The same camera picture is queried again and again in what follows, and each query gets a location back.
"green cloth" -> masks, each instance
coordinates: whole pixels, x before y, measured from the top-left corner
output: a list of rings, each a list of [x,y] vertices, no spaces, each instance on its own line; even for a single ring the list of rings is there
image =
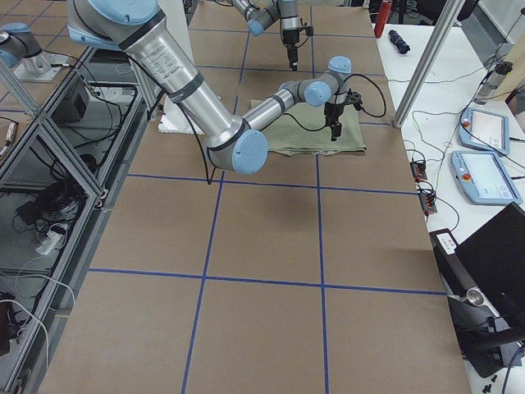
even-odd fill
[[[259,103],[260,101],[252,100],[252,107]],[[306,103],[299,103],[288,112],[308,129],[318,129],[325,121],[323,110],[324,106],[312,107]],[[343,130],[336,142],[331,141],[330,127],[321,131],[306,131],[299,127],[294,119],[287,116],[274,121],[264,129],[263,133],[268,140],[268,150],[287,156],[297,153],[330,155],[339,152],[364,152],[367,147],[363,142],[355,108],[346,107],[345,112],[340,116],[340,122],[343,124]]]

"label on robot arm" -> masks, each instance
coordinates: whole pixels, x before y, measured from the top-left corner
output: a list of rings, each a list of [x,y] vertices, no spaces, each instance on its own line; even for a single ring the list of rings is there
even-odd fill
[[[447,254],[454,254],[456,250],[456,243],[452,239],[449,233],[444,232],[437,235],[437,240],[440,242],[441,246]]]
[[[160,44],[143,62],[160,84],[169,80],[180,69],[175,56],[164,44]]]

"blue joint cap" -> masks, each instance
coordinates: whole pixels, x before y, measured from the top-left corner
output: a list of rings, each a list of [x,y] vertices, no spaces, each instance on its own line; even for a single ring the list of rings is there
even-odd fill
[[[328,68],[340,74],[349,74],[352,72],[352,61],[346,56],[334,56],[328,62]]]
[[[256,21],[255,19],[250,19],[247,23],[248,30],[251,34],[253,34],[255,37],[258,37],[262,33],[264,33],[264,27],[259,23],[259,21]]]
[[[88,47],[94,47],[98,49],[108,49],[110,51],[120,51],[121,49],[113,41],[107,39],[101,39],[90,33],[86,33],[83,30],[75,29],[74,27],[67,26],[69,29],[69,37],[76,43],[86,45]]]
[[[142,25],[157,13],[158,0],[88,0],[100,15],[119,25]]]
[[[0,30],[5,30],[7,33],[30,33],[31,29],[28,25],[22,22],[12,22],[8,23],[2,27]]]
[[[249,129],[235,143],[231,163],[239,174],[259,171],[268,156],[268,142],[260,131]]]
[[[18,64],[18,59],[6,51],[0,51],[0,59],[6,63],[7,68],[12,68]]]
[[[304,100],[312,107],[319,107],[326,103],[331,97],[330,86],[322,80],[312,82],[304,90]]]

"blue cable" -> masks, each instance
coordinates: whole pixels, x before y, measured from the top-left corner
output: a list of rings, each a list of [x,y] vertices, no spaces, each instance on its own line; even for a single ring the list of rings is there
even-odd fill
[[[509,367],[507,367],[507,373],[505,374],[505,380],[503,382],[503,388],[501,389],[501,394],[505,394],[505,389],[507,388],[507,382],[509,381],[510,370],[512,369],[512,364],[516,360],[516,357],[522,352],[525,352],[525,344],[521,345],[516,352],[513,354],[512,359],[510,359]]]

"tablet screen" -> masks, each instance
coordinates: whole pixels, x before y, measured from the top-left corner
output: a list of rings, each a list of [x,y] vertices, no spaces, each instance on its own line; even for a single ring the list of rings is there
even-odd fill
[[[483,199],[513,199],[513,193],[503,178],[493,155],[463,153],[462,157],[480,197]]]
[[[504,119],[490,113],[472,111],[471,133],[485,144],[496,149],[502,149]]]

